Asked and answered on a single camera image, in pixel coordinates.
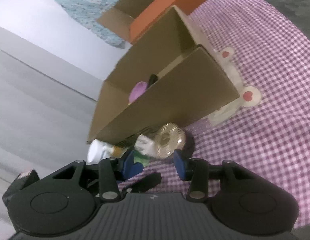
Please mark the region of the white pill bottle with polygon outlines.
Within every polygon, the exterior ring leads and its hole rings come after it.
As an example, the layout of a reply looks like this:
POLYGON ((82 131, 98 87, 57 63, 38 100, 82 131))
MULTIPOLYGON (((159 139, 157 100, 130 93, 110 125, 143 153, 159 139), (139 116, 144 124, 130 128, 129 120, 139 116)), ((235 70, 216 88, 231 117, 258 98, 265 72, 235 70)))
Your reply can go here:
POLYGON ((102 159, 110 158, 112 153, 113 146, 111 144, 95 139, 91 142, 89 146, 87 162, 89 164, 97 164, 102 159))

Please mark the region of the green dropper bottle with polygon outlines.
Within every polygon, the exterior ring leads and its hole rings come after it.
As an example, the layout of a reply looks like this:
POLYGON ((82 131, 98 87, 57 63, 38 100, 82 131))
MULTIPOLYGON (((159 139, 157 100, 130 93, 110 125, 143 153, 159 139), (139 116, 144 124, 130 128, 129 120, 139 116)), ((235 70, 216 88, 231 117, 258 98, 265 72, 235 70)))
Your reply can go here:
POLYGON ((146 155, 142 155, 134 147, 115 147, 111 154, 112 158, 120 159, 122 162, 130 161, 131 163, 141 163, 143 167, 146 167, 150 163, 150 158, 146 155))

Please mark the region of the white power adapter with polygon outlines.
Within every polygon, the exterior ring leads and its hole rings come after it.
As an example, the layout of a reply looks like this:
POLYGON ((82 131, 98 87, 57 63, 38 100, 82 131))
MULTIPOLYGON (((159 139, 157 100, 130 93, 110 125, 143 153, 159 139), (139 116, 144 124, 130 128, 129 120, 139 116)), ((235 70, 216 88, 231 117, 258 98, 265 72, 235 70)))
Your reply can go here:
POLYGON ((137 138, 134 148, 143 156, 150 158, 157 157, 155 142, 142 134, 137 138))

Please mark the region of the gold lid cosmetic jar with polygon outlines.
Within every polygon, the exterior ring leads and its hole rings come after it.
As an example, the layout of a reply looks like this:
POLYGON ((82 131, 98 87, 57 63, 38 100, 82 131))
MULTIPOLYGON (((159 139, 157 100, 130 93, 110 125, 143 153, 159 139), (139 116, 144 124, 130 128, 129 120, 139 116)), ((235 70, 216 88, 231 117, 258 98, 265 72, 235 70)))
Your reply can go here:
POLYGON ((184 148, 186 133, 182 128, 170 122, 158 130, 154 143, 156 158, 166 159, 171 157, 176 149, 184 148))

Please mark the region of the pink plastic lid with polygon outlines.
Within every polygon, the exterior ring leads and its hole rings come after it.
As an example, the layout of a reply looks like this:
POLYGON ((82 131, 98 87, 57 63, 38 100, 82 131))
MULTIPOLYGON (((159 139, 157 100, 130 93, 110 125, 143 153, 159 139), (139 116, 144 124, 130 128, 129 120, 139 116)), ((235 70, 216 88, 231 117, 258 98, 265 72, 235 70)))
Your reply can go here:
POLYGON ((137 98, 139 98, 142 94, 147 90, 148 83, 144 81, 140 81, 136 83, 134 88, 131 90, 130 95, 128 97, 128 104, 133 103, 137 98))

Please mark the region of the black cylindrical tube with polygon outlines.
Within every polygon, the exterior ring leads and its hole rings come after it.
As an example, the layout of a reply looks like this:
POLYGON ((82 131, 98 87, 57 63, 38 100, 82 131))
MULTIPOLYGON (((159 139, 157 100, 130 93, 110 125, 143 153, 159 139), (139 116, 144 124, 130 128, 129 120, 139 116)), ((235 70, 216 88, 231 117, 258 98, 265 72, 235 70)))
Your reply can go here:
POLYGON ((158 76, 155 74, 152 74, 148 80, 147 89, 149 89, 157 81, 158 81, 158 76))

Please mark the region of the purple checkered tablecloth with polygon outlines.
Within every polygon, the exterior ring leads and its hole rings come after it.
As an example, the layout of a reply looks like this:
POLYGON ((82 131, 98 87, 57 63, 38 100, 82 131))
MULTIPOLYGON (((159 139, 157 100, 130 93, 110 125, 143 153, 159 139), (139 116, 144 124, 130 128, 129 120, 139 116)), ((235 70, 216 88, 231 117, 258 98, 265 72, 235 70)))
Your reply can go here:
POLYGON ((188 127, 196 158, 233 160, 291 193, 295 228, 310 225, 310 40, 264 0, 207 0, 191 14, 213 48, 234 49, 246 86, 262 95, 227 121, 188 127))

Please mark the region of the white fabric sheet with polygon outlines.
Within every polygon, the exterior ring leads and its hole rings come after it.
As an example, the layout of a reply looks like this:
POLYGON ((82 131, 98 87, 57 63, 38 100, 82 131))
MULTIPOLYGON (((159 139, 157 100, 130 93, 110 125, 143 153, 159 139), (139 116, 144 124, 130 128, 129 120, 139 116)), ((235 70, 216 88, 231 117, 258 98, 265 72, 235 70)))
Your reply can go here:
POLYGON ((86 159, 95 102, 35 69, 66 62, 0 27, 0 239, 14 232, 2 196, 21 173, 40 177, 86 159))

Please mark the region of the cream mat with red hearts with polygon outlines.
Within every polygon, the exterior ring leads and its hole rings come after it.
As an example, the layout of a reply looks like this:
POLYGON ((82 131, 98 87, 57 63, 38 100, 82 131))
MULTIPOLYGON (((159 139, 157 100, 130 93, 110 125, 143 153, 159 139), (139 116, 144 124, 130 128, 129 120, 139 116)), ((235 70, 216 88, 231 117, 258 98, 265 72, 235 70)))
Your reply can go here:
POLYGON ((182 12, 179 13, 179 16, 185 23, 195 43, 202 46, 207 53, 212 56, 227 76, 227 81, 231 82, 238 94, 238 97, 235 100, 229 102, 205 117, 209 124, 211 126, 216 126, 234 116, 240 108, 255 107, 261 103, 261 92, 254 86, 244 85, 239 71, 233 64, 233 56, 235 54, 234 49, 231 47, 225 47, 220 51, 215 50, 200 28, 189 16, 186 16, 182 12))

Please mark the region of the open brown cardboard box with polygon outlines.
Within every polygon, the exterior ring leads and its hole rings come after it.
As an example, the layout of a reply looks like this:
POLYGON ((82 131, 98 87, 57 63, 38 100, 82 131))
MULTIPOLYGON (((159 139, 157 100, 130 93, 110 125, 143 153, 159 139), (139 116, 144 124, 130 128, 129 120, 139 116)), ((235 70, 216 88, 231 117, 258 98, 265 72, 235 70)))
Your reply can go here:
POLYGON ((238 97, 221 67, 195 43, 180 12, 172 6, 162 14, 103 82, 88 141, 127 146, 169 122, 188 126, 238 97), (136 83, 148 83, 152 74, 158 81, 129 105, 136 83))

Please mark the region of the large rear cardboard box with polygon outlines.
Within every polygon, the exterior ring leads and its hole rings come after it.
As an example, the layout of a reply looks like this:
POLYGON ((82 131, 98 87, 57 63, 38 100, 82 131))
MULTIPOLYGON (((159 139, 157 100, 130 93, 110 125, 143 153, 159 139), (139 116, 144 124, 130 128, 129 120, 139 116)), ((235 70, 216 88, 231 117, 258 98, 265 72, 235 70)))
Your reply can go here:
POLYGON ((115 5, 96 20, 98 24, 106 27, 121 39, 128 41, 130 38, 131 23, 153 2, 154 0, 118 0, 115 5))

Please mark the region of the orange Philips box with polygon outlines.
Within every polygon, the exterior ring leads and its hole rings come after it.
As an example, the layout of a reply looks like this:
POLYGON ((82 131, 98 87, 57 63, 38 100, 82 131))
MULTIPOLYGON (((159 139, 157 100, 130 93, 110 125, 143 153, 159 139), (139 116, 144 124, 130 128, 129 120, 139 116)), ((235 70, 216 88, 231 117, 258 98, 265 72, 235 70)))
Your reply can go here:
POLYGON ((184 14, 190 15, 205 1, 206 0, 153 0, 131 23, 129 42, 134 44, 169 7, 175 5, 179 7, 184 14))

